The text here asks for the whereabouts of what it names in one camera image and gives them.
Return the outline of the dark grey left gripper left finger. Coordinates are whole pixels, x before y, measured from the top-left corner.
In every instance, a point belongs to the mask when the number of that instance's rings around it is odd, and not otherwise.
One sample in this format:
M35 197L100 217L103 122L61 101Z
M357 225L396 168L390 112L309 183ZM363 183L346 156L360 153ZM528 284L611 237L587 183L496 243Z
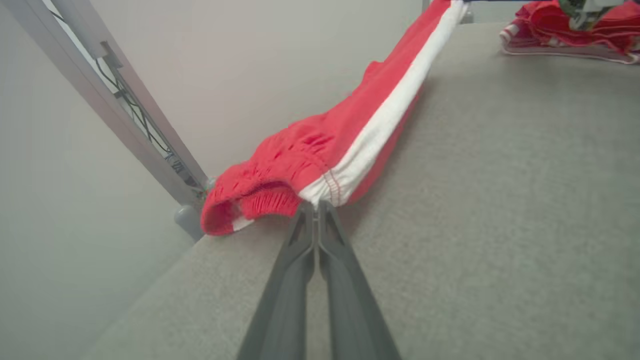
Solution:
M307 285L314 273L313 219L310 203L302 203L291 219L238 350L239 360L306 358Z

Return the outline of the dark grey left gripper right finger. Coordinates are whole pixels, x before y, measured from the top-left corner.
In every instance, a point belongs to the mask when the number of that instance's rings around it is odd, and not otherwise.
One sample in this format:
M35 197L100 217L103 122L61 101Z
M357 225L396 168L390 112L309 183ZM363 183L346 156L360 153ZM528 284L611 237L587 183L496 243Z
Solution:
M393 335L377 303L336 208L318 204L320 269L327 284L334 360L399 360Z

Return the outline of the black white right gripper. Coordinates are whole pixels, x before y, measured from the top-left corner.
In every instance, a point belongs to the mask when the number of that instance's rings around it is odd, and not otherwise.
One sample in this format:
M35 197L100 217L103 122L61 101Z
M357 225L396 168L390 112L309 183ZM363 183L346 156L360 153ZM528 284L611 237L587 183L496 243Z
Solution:
M624 0L558 0L574 31L590 31L606 13L622 4Z

